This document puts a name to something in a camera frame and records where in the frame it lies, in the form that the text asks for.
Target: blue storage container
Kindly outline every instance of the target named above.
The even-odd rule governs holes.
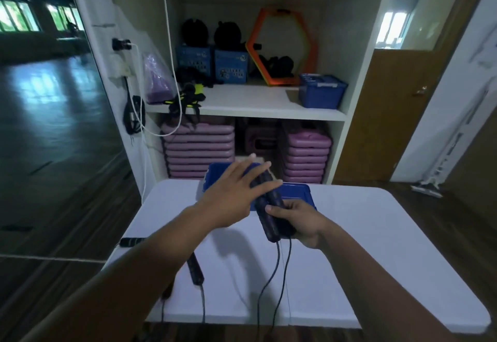
[[[216,182],[227,167],[230,166],[230,164],[231,163],[228,162],[215,162],[209,164],[209,169],[207,169],[207,173],[204,177],[204,185],[202,190],[205,192],[214,182]],[[252,163],[245,172],[247,173],[250,169],[253,169],[258,165],[260,164],[257,162]],[[312,207],[316,208],[311,196],[311,189],[306,184],[293,184],[285,182],[277,190],[283,199],[303,199]],[[255,211],[253,204],[251,204],[250,209],[251,211]]]
[[[347,84],[332,75],[300,75],[299,99],[305,108],[337,109]]]
[[[243,51],[214,51],[216,80],[228,84],[244,84],[247,81],[249,53]]]
[[[176,59],[180,67],[194,67],[207,76],[212,76],[210,47],[177,46]]]

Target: orange hexagon agility ladder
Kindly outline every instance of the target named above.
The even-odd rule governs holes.
[[[259,69],[262,77],[268,85],[299,85],[300,79],[298,76],[295,77],[285,77],[285,78],[277,78],[273,79],[266,67],[264,67],[262,61],[259,58],[259,54],[254,50],[253,44],[257,40],[257,37],[260,33],[264,20],[268,16],[282,17],[282,16],[292,16],[295,18],[295,22],[300,27],[300,31],[302,32],[302,37],[304,42],[306,43],[309,53],[307,54],[307,58],[302,61],[304,64],[298,73],[314,73],[316,71],[316,62],[318,61],[318,45],[312,39],[309,30],[307,29],[307,25],[302,18],[302,14],[300,12],[289,11],[286,9],[277,9],[277,8],[262,8],[259,12],[259,16],[255,21],[255,26],[253,27],[252,34],[248,41],[245,43],[245,47],[249,52],[252,60],[255,65]]]

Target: left hand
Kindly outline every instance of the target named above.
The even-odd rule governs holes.
[[[193,206],[199,213],[212,218],[213,228],[227,227],[246,218],[250,213],[250,203],[255,198],[280,187],[283,183],[282,180],[264,182],[251,188],[250,182],[271,166],[271,162],[267,161],[244,176],[254,157],[255,155],[231,164]]]

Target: white folding table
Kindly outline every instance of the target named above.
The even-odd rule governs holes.
[[[198,180],[159,182],[123,237],[148,237],[200,196]],[[490,324],[485,307],[387,191],[379,188],[309,185],[321,213],[342,226],[404,288],[452,332],[482,333]],[[325,256],[293,240],[277,325],[360,327]],[[261,301],[261,324],[271,324],[280,296],[289,242],[282,240],[276,276]],[[107,264],[127,249],[116,248]],[[267,241],[256,212],[215,230],[195,250],[205,277],[206,322],[255,324],[257,298],[276,265],[276,244]],[[159,322],[157,302],[147,320]],[[186,265],[165,302],[164,320],[199,323],[202,298]]]

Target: door handle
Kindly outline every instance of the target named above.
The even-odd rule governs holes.
[[[423,96],[426,94],[426,91],[428,90],[428,87],[422,87],[421,89],[417,90],[413,96]]]

